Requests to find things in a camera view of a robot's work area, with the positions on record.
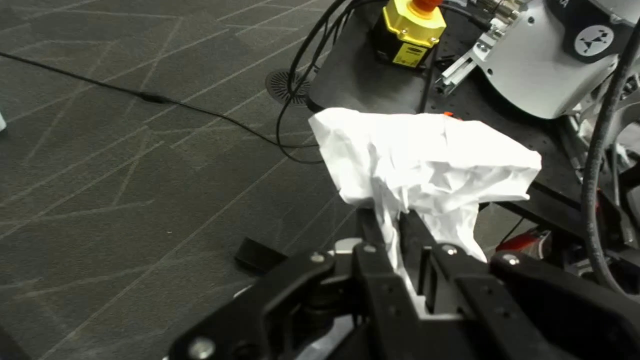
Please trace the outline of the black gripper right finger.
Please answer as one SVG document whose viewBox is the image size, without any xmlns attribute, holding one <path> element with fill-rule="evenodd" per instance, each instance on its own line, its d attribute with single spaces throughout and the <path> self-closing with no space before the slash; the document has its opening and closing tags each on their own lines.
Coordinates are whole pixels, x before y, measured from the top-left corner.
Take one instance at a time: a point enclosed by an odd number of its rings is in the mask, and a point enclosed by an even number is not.
<svg viewBox="0 0 640 360">
<path fill-rule="evenodd" d="M 400 217 L 411 285 L 429 314 L 459 312 L 487 360 L 640 360 L 640 306 L 631 296 L 519 252 L 480 262 Z"/>
</svg>

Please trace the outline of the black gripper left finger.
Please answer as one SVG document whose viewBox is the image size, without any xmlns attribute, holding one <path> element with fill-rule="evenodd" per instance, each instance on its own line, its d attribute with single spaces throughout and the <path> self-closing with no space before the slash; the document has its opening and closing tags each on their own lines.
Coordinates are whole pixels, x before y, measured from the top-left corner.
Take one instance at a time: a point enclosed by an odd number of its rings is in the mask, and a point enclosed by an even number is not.
<svg viewBox="0 0 640 360">
<path fill-rule="evenodd" d="M 357 244 L 347 255 L 301 252 L 274 264 L 259 282 L 185 331 L 166 360 L 294 360 L 340 318 L 354 331 L 331 353 L 378 353 L 412 320 L 411 296 L 384 252 L 373 211 L 359 211 Z"/>
</svg>

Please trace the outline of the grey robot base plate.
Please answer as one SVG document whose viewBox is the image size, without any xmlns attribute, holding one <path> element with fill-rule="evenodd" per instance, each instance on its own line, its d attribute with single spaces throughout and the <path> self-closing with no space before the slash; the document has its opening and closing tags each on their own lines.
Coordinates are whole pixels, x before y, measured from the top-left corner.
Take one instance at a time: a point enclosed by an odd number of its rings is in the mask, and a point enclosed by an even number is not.
<svg viewBox="0 0 640 360">
<path fill-rule="evenodd" d="M 472 70 L 519 110 L 557 120 L 615 74 L 640 0 L 479 0 L 491 25 L 439 79 L 452 94 Z"/>
</svg>

